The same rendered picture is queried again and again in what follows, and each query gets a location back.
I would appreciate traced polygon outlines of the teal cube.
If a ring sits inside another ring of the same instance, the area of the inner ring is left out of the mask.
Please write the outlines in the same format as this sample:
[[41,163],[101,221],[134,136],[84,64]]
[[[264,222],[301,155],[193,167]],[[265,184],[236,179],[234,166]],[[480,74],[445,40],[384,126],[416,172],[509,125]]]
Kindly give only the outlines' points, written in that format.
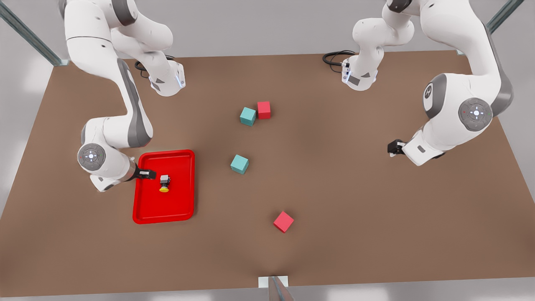
[[235,155],[231,162],[231,169],[236,173],[244,174],[249,166],[249,160],[240,155]]
[[244,107],[242,113],[239,115],[239,120],[242,124],[253,126],[256,120],[257,112],[251,108]]

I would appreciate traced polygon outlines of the red plastic tray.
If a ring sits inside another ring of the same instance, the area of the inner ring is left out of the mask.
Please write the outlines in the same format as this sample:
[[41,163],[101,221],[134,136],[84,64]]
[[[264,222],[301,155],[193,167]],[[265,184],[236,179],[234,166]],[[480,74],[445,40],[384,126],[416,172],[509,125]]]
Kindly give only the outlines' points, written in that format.
[[[194,213],[195,154],[190,149],[150,152],[139,158],[140,169],[156,179],[137,179],[132,220],[137,224],[185,221]],[[171,178],[169,191],[159,192],[161,175]]]

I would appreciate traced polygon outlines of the silver frame post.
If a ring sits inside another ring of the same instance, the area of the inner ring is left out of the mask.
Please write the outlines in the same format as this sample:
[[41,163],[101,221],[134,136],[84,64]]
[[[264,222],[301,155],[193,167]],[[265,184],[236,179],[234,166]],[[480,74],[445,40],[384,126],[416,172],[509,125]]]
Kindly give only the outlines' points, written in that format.
[[69,64],[68,59],[60,59],[2,0],[0,0],[0,18],[53,66]]
[[489,34],[493,34],[519,7],[524,0],[507,0],[499,11],[487,22]]
[[288,276],[258,277],[258,287],[267,288],[269,301],[296,301],[288,291]]

